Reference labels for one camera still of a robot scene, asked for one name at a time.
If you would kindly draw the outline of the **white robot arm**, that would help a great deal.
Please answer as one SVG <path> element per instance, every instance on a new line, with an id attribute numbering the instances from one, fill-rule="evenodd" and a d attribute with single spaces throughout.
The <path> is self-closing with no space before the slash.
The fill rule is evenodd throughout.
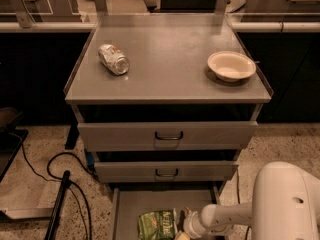
<path id="1" fill-rule="evenodd" d="M 320 179 L 290 163 L 271 162 L 258 172 L 251 202 L 187 211 L 183 231 L 200 239 L 247 225 L 252 240 L 319 240 L 319 219 Z"/>

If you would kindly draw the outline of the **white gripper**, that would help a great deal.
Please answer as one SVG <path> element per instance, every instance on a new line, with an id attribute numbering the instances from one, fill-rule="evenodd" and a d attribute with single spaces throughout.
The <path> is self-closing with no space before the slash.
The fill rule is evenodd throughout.
<path id="1" fill-rule="evenodd" d="M 208 216 L 202 212 L 184 208 L 186 218 L 183 222 L 184 232 L 179 231 L 174 240 L 190 240 L 203 237 L 208 231 Z"/>

